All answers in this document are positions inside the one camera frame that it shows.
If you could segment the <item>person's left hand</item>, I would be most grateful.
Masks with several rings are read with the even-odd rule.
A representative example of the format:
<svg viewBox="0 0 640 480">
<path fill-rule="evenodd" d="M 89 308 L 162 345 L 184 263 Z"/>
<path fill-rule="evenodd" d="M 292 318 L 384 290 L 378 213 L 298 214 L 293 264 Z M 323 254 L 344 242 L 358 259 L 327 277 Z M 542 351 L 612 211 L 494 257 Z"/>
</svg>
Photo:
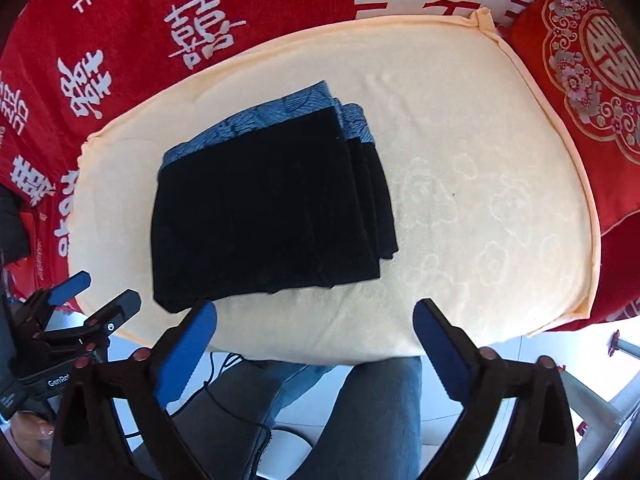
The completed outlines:
<svg viewBox="0 0 640 480">
<path fill-rule="evenodd" d="M 3 430 L 9 445 L 35 479 L 50 479 L 54 427 L 29 412 L 16 412 Z"/>
</svg>

